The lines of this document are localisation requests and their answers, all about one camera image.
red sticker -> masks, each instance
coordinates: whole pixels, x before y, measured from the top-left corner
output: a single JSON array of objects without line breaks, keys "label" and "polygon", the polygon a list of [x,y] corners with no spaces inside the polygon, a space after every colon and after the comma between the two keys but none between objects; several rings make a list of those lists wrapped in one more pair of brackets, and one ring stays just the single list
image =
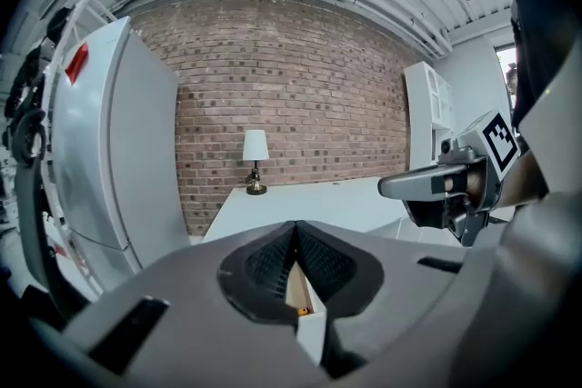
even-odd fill
[{"label": "red sticker", "polygon": [[76,78],[79,76],[81,68],[88,56],[89,46],[87,43],[83,43],[75,52],[75,56],[73,56],[71,63],[65,68],[65,73],[69,77],[71,85],[75,84]]}]

white wall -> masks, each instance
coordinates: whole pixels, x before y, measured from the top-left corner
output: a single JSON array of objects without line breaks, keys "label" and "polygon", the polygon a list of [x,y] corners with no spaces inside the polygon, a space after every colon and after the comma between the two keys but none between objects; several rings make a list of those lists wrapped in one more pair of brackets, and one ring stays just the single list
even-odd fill
[{"label": "white wall", "polygon": [[479,116],[497,108],[510,121],[505,78],[489,38],[476,37],[459,45],[435,70],[452,87],[455,132],[460,132]]}]

white cabinet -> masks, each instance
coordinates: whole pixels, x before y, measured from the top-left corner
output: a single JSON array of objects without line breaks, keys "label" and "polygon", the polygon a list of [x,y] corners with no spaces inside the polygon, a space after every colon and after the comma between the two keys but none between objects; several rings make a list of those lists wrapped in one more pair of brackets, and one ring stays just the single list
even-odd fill
[{"label": "white cabinet", "polygon": [[452,137],[454,122],[451,87],[428,64],[405,70],[410,114],[410,169],[434,164],[440,144]]}]

white table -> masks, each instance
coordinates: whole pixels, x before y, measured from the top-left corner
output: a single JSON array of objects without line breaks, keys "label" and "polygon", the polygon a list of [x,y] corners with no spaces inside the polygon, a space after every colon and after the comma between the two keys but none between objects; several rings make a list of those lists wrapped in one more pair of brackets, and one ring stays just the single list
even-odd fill
[{"label": "white table", "polygon": [[401,201],[377,190],[380,178],[360,178],[317,184],[269,186],[253,196],[235,188],[226,199],[203,243],[267,224],[312,220],[367,233],[407,216]]}]

white refrigerator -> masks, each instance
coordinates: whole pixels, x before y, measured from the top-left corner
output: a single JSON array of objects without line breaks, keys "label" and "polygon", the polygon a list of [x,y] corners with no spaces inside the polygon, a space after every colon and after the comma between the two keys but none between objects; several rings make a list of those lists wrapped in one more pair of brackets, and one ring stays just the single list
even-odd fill
[{"label": "white refrigerator", "polygon": [[108,291],[189,245],[177,186],[176,75],[131,32],[128,17],[72,48],[88,56],[58,76],[53,175],[75,247]]}]

